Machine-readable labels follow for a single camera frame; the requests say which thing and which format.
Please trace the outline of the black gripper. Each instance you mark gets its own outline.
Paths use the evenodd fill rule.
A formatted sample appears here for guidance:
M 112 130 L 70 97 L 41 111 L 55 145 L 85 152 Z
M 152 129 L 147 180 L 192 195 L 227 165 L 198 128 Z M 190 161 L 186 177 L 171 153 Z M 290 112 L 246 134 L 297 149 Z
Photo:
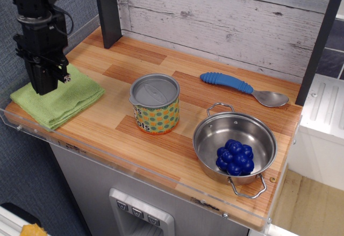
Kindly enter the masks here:
M 67 72 L 69 62 L 63 53 L 69 35 L 66 16 L 69 14 L 64 10 L 18 11 L 23 33 L 13 37 L 17 55 L 24 59 L 31 85 L 39 95 L 55 90 L 58 80 L 71 81 Z

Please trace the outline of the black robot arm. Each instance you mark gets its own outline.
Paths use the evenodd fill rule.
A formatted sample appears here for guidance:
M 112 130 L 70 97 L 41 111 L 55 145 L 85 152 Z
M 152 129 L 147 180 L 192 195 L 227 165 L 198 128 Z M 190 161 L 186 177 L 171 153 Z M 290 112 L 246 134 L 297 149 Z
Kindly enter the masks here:
M 34 91 L 45 95 L 70 81 L 69 64 L 63 50 L 72 30 L 66 26 L 65 10 L 56 6 L 57 0 L 13 0 L 22 34 L 14 35 L 16 53 L 25 67 Z

